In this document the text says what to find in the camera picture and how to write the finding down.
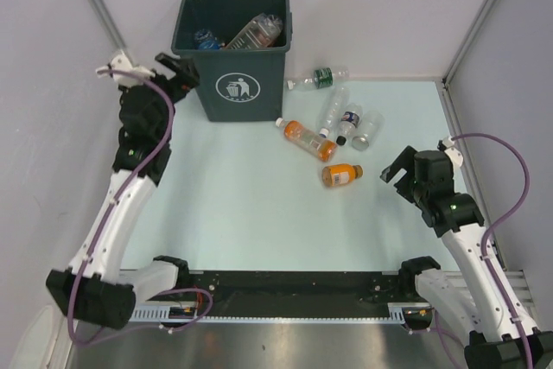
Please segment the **blue label water bottle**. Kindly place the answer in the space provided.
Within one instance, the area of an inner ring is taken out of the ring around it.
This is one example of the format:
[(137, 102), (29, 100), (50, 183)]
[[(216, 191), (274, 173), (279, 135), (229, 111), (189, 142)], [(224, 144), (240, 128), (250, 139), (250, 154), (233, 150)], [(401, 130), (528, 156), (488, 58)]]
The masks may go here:
[(194, 33), (194, 45), (198, 50), (218, 50), (221, 48), (218, 38), (210, 29), (201, 29)]

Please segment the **clear cup silver base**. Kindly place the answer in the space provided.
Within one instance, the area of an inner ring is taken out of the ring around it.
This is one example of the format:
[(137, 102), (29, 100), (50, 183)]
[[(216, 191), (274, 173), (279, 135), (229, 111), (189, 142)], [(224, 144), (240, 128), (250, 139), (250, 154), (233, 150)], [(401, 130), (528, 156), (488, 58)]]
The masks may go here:
[(367, 112), (353, 135), (352, 146), (359, 151), (370, 149), (375, 144), (384, 124), (385, 118), (380, 112)]

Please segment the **orange juice bottle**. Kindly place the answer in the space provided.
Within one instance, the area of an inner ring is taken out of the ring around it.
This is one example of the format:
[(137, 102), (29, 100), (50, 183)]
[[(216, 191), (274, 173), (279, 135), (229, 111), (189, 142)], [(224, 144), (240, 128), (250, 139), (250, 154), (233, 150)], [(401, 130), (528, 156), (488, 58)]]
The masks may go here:
[(359, 179), (364, 174), (360, 165), (346, 163), (326, 166), (321, 171), (321, 180), (328, 188), (343, 186)]

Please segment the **orange tea bottle white cap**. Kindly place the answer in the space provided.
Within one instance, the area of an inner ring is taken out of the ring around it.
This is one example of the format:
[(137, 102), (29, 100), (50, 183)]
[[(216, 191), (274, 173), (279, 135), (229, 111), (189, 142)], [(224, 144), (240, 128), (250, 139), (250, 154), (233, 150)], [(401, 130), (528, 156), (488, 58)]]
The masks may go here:
[(298, 121), (278, 118), (275, 125), (289, 142), (322, 162), (329, 162), (337, 150), (335, 142), (318, 135)]

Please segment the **large clear bottle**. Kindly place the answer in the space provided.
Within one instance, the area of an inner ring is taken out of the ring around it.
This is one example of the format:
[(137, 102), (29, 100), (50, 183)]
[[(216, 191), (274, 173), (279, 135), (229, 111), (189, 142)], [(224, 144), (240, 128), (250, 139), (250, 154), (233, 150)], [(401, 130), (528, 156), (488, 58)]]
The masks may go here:
[(261, 13), (253, 17), (226, 45), (227, 50), (269, 48), (283, 30), (283, 20)]

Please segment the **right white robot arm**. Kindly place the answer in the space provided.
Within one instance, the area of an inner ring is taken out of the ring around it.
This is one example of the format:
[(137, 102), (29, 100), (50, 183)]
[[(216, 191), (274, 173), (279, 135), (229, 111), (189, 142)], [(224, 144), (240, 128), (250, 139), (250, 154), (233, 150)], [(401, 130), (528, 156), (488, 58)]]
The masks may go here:
[(484, 217), (470, 194), (454, 188), (463, 156), (453, 146), (418, 151), (408, 146), (381, 173), (416, 206), (457, 263), (466, 289), (457, 289), (432, 257), (401, 265), (400, 294), (423, 298), (453, 329), (469, 368), (546, 368), (552, 362), (552, 333), (541, 330), (519, 300), (491, 243)]

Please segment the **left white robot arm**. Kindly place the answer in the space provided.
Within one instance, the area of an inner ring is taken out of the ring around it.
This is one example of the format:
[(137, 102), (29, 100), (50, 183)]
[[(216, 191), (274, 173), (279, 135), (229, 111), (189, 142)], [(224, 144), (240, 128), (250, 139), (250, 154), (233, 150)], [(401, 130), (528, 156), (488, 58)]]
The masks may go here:
[(51, 270), (46, 280), (69, 321), (122, 329), (138, 304), (165, 294), (179, 300), (192, 286), (187, 262), (169, 256), (120, 277), (131, 233), (168, 166), (175, 104), (200, 83), (191, 59), (159, 53), (155, 60), (173, 76), (134, 66), (123, 52), (96, 71), (121, 92), (121, 127), (108, 191), (91, 231), (67, 268)]

